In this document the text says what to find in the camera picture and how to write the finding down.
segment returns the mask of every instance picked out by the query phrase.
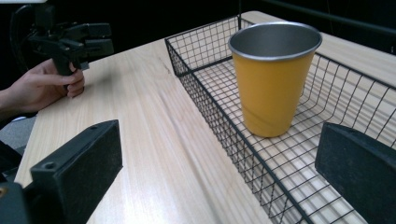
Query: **finger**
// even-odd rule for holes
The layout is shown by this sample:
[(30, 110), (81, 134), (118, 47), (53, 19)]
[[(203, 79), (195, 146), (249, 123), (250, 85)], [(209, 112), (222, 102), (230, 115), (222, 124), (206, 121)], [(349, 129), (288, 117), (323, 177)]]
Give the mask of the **finger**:
[(82, 94), (84, 92), (84, 89), (85, 88), (82, 87), (82, 88), (79, 88), (79, 89), (76, 89), (76, 90), (68, 91), (67, 92), (67, 96), (71, 97), (71, 98), (73, 98), (75, 96), (78, 96), (78, 95), (80, 95), (80, 94)]
[(37, 86), (45, 86), (45, 85), (61, 86), (76, 82), (75, 76), (65, 77), (55, 74), (46, 74), (44, 76), (42, 74), (32, 74), (29, 76), (29, 78)]
[(72, 71), (73, 73), (74, 73), (76, 70), (78, 70), (78, 68), (76, 68), (76, 67), (73, 65), (73, 63), (69, 63), (69, 68), (70, 68), (70, 71)]
[(75, 82), (73, 84), (68, 85), (67, 90), (68, 91), (77, 91), (79, 89), (82, 89), (85, 85), (85, 80), (84, 78), (78, 82)]
[(76, 70), (73, 75), (75, 77), (75, 83), (80, 82), (81, 80), (84, 79), (84, 74), (82, 73), (82, 71), (80, 69)]

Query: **metal wire mesh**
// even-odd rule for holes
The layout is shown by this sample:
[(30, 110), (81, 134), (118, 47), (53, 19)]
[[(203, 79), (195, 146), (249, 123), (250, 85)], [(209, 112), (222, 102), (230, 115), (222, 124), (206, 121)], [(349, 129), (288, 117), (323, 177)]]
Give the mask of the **metal wire mesh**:
[[(323, 122), (396, 148), (396, 90), (316, 54), (290, 129), (274, 138), (243, 123), (227, 41), (238, 18), (165, 39), (181, 83), (248, 187), (275, 223), (366, 223), (315, 169)], [(251, 23), (242, 20), (242, 28)]]

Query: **yellow cup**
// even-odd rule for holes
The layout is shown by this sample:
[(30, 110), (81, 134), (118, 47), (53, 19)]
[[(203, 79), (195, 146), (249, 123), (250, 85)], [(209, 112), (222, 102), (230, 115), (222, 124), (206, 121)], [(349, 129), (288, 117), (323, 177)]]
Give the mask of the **yellow cup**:
[(275, 137), (289, 129), (321, 41), (317, 29), (289, 21), (255, 24), (230, 37), (248, 130)]

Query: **screw hole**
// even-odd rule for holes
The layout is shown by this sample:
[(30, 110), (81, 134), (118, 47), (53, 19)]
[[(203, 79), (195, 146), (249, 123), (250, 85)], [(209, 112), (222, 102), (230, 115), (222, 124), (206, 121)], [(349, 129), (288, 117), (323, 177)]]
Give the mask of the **screw hole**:
[(6, 188), (0, 188), (0, 198), (5, 196), (7, 194), (7, 189)]
[(53, 169), (53, 168), (55, 168), (56, 167), (56, 164), (55, 164), (55, 162), (53, 162), (53, 161), (50, 161), (50, 162), (47, 162), (46, 164), (44, 164), (44, 168), (45, 169)]

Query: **human hand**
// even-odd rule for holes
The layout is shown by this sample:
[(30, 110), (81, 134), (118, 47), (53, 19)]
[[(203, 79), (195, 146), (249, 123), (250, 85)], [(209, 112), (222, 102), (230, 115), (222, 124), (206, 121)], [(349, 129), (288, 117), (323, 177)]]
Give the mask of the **human hand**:
[(6, 96), (2, 97), (2, 107), (6, 106), (14, 115), (37, 112), (65, 96), (73, 98), (82, 94), (84, 84), (81, 70), (68, 77), (61, 76), (49, 59), (30, 69), (2, 92)]

